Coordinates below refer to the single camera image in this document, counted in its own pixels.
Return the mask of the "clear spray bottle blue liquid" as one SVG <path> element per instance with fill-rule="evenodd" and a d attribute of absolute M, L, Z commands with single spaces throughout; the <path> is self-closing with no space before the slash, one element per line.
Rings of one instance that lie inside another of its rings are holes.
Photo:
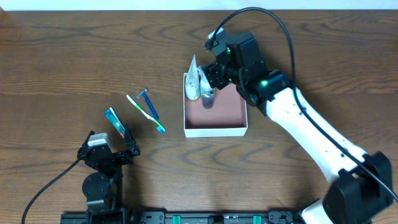
<path fill-rule="evenodd" d="M 198 67 L 198 73 L 200 74 L 200 94 L 203 107 L 210 109 L 214 105 L 215 89 L 210 86 L 202 66 Z"/>

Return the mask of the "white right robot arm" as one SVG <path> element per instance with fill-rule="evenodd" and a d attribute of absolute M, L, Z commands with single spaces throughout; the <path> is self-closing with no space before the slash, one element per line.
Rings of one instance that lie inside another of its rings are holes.
<path fill-rule="evenodd" d="M 300 212 L 300 222 L 371 223 L 392 204 L 390 160 L 347 140 L 313 109 L 287 75 L 268 69 L 250 32 L 213 31 L 205 47 L 216 58 L 204 67 L 210 86 L 221 90 L 234 84 L 250 106 L 304 148 L 330 184 L 324 199 Z"/>

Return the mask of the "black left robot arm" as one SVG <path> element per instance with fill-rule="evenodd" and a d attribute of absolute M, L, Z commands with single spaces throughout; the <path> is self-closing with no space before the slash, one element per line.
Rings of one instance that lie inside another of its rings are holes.
<path fill-rule="evenodd" d="M 115 210 L 122 206 L 122 166 L 133 163 L 133 157 L 141 154 L 128 125 L 124 131 L 125 151 L 112 152 L 106 133 L 90 131 L 78 150 L 77 158 L 95 170 L 82 184 L 88 209 L 92 212 Z"/>

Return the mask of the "white cream tube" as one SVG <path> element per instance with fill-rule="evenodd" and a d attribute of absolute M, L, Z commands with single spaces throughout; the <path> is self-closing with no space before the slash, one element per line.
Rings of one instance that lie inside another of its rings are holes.
<path fill-rule="evenodd" d="M 190 68 L 185 77 L 185 96 L 192 101 L 200 97 L 200 79 L 195 55 L 193 56 Z"/>

